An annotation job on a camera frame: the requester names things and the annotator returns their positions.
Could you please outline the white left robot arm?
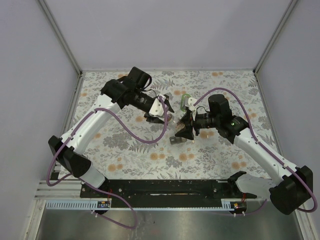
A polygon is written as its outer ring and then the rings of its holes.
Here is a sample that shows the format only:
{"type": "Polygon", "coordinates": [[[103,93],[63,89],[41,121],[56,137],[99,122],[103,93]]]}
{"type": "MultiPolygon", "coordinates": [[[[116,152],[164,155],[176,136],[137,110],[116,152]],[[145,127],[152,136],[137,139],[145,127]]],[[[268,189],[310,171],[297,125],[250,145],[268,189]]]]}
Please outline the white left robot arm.
{"type": "Polygon", "coordinates": [[[117,116],[117,113],[125,106],[131,105],[143,111],[148,122],[162,124],[165,131],[169,123],[168,113],[173,113],[174,110],[166,94],[151,97],[145,93],[151,83],[152,77],[137,67],[133,67],[126,76],[107,81],[87,113],[62,136],[53,135],[49,139],[48,144],[53,159],[47,171],[47,185],[54,186],[54,183],[50,182],[51,173],[55,164],[60,163],[70,176],[90,186],[91,192],[96,197],[106,196],[109,191],[109,180],[83,153],[110,118],[117,120],[129,135],[141,143],[154,144],[164,136],[162,132],[153,140],[139,138],[117,116]]]}

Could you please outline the grey weekly pill organizer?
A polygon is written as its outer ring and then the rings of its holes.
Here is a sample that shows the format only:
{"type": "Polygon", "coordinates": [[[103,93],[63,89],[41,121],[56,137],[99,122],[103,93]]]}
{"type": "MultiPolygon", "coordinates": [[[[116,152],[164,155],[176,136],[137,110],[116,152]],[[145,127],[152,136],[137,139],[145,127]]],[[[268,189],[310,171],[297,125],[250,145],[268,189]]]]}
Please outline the grey weekly pill organizer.
{"type": "Polygon", "coordinates": [[[183,138],[183,137],[171,136],[169,138],[169,141],[170,141],[171,145],[177,145],[177,144],[185,143],[187,141],[187,139],[183,138]]]}

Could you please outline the clear pill bottle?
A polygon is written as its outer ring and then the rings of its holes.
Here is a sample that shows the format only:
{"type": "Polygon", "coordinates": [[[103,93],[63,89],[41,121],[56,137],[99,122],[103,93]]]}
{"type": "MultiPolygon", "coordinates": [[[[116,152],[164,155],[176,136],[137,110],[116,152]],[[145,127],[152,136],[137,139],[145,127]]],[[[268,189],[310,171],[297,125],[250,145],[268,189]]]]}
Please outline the clear pill bottle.
{"type": "Polygon", "coordinates": [[[167,115],[167,127],[174,132],[178,132],[185,127],[185,124],[181,122],[181,120],[174,115],[173,113],[169,113],[167,115]]]}

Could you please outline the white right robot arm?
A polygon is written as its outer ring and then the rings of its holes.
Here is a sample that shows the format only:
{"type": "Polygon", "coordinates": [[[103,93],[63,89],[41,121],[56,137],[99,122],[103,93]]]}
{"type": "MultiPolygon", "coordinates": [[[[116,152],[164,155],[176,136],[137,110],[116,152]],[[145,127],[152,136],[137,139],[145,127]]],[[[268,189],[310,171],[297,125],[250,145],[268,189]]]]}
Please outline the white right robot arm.
{"type": "Polygon", "coordinates": [[[313,196],[313,172],[285,159],[258,137],[250,124],[232,113],[229,101],[222,94],[208,98],[209,110],[198,113],[196,99],[184,96],[185,110],[181,122],[184,127],[175,136],[194,140],[201,129],[216,129],[219,135],[246,152],[269,175],[268,179],[239,171],[228,178],[228,194],[239,198],[252,194],[270,200],[282,214],[290,215],[313,196]]]}

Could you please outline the green pill bottle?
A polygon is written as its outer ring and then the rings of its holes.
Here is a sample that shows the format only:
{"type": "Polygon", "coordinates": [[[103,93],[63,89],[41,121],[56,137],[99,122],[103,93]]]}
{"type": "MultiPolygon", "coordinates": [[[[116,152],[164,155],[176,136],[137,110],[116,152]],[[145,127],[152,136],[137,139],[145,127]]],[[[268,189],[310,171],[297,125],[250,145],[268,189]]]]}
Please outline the green pill bottle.
{"type": "Polygon", "coordinates": [[[180,110],[181,110],[182,112],[185,112],[185,111],[186,111],[186,106],[185,106],[185,103],[184,103],[183,101],[180,103],[180,110]]]}

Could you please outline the green bottle cap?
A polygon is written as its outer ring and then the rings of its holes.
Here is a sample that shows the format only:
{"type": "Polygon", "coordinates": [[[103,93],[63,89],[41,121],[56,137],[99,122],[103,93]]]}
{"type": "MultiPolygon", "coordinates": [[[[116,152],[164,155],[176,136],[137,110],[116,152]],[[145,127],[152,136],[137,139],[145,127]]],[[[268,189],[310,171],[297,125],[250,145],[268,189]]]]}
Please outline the green bottle cap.
{"type": "Polygon", "coordinates": [[[184,94],[181,96],[181,102],[183,103],[183,102],[185,101],[185,99],[188,99],[188,98],[190,98],[190,97],[191,97],[190,94],[184,93],[184,94]]]}

